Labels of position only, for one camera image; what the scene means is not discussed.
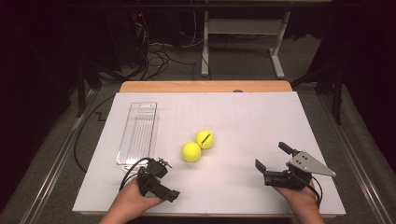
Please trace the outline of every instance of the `tennis ball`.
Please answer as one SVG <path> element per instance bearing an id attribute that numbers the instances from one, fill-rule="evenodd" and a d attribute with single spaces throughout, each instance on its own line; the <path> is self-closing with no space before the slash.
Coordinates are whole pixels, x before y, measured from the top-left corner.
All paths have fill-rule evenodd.
<path id="1" fill-rule="evenodd" d="M 209 130 L 201 130 L 195 136 L 195 142 L 201 147 L 201 149 L 208 149 L 213 147 L 213 144 L 215 144 L 215 136 Z"/>
<path id="2" fill-rule="evenodd" d="M 185 161 L 198 161 L 201 157 L 201 148 L 194 142 L 188 142 L 181 149 L 181 157 Z"/>

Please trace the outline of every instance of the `gray carpet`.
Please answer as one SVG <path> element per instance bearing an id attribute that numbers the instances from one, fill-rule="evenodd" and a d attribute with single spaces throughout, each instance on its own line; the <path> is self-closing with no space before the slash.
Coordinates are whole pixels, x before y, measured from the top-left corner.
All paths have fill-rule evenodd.
<path id="1" fill-rule="evenodd" d="M 272 37 L 259 38 L 256 40 L 244 40 L 240 38 L 227 39 L 225 42 L 220 37 L 213 37 L 210 46 L 213 49 L 209 53 L 209 66 L 211 79 L 276 79 L 275 70 L 271 65 L 267 48 L 272 47 L 275 39 Z M 319 40 L 308 36 L 297 41 L 285 40 L 279 52 L 279 59 L 287 81 L 292 81 L 303 76 L 318 48 Z M 167 69 L 154 80 L 192 80 L 208 79 L 200 76 L 201 69 L 201 47 L 176 49 L 166 47 L 166 52 L 173 60 L 182 63 L 170 62 Z M 153 59 L 149 69 L 154 74 L 161 64 L 159 59 Z M 196 63 L 194 70 L 191 64 Z M 381 217 L 374 212 L 375 206 L 371 203 L 364 185 L 361 183 L 359 174 L 354 170 L 354 164 L 346 152 L 346 145 L 357 151 L 357 159 L 364 167 L 364 173 L 368 176 L 370 183 L 378 192 L 380 202 L 389 212 L 389 217 L 396 220 L 391 211 L 396 211 L 396 177 L 389 168 L 386 160 L 376 147 L 373 138 L 365 128 L 364 122 L 357 113 L 347 89 L 343 89 L 343 103 L 341 107 L 341 120 L 343 122 L 341 132 L 346 136 L 340 136 L 340 127 L 335 125 L 329 114 L 328 103 L 332 95 L 316 95 L 315 83 L 303 84 L 294 90 L 298 92 L 303 104 L 308 121 L 313 129 L 318 145 L 329 165 L 337 173 L 334 182 L 346 208 L 346 215 L 327 219 L 326 223 L 392 223 L 387 217 L 386 222 L 379 222 Z M 120 88 L 120 83 L 104 81 L 104 86 L 97 92 L 91 109 L 101 104 L 105 99 L 111 97 Z M 47 174 L 56 160 L 65 139 L 73 129 L 78 111 L 77 93 L 71 96 L 73 104 L 65 111 L 53 125 L 52 130 L 42 147 L 38 151 L 25 177 L 21 181 L 16 192 L 9 201 L 6 209 L 0 216 L 1 223 L 21 223 L 27 209 L 32 204 Z M 76 155 L 81 166 L 87 169 L 92 153 L 95 150 L 101 131 L 105 125 L 103 120 L 110 107 L 112 98 L 100 105 L 87 120 L 79 135 L 76 144 Z M 73 150 L 66 154 L 66 160 L 60 175 L 54 180 L 56 185 L 47 200 L 43 201 L 42 210 L 37 212 L 33 223 L 97 223 L 100 217 L 83 216 L 72 212 L 74 201 L 78 195 L 78 189 L 84 178 L 84 173 L 78 168 Z M 189 220 L 164 220 L 161 218 L 144 219 L 146 223 L 195 223 L 203 222 L 201 219 Z M 247 219 L 206 219 L 210 223 L 269 223 L 268 220 L 260 218 Z"/>

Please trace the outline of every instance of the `white tabletop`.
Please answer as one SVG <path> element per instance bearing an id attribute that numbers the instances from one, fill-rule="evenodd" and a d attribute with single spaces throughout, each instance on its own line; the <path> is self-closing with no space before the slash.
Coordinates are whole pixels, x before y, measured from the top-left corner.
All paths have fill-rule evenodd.
<path id="1" fill-rule="evenodd" d="M 118 93 L 73 211 L 103 213 L 113 202 L 124 176 L 116 157 L 130 105 L 136 102 L 158 104 L 154 159 L 163 157 L 173 165 L 162 184 L 180 191 L 172 203 L 146 215 L 288 217 L 292 212 L 286 201 L 264 186 L 255 160 L 270 171 L 287 169 L 290 155 L 277 147 L 285 142 L 325 164 L 296 92 Z M 183 161 L 182 146 L 202 129 L 213 132 L 215 145 L 197 162 Z M 321 214 L 345 214 L 332 178 L 315 177 L 324 191 Z"/>

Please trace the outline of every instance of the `clear plastic container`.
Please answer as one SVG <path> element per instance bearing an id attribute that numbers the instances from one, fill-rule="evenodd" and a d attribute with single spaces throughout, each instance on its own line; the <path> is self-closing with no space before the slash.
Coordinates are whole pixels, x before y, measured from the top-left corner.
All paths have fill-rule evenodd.
<path id="1" fill-rule="evenodd" d="M 157 103 L 131 104 L 116 160 L 124 172 L 140 159 L 153 157 L 158 120 Z M 138 170 L 146 163 L 146 161 L 139 163 L 134 170 Z"/>

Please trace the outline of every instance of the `human hand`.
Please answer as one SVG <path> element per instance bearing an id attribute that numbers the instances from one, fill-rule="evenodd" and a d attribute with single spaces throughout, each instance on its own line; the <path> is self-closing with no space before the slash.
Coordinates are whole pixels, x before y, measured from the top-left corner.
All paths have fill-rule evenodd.
<path id="1" fill-rule="evenodd" d="M 320 215 L 316 194 L 305 187 L 301 190 L 274 187 L 288 201 L 289 207 L 301 224 L 324 224 Z"/>
<path id="2" fill-rule="evenodd" d="M 160 203 L 163 203 L 163 200 L 158 197 L 142 196 L 137 180 L 134 178 L 119 192 L 99 223 L 126 223 L 140 217 L 146 210 Z"/>

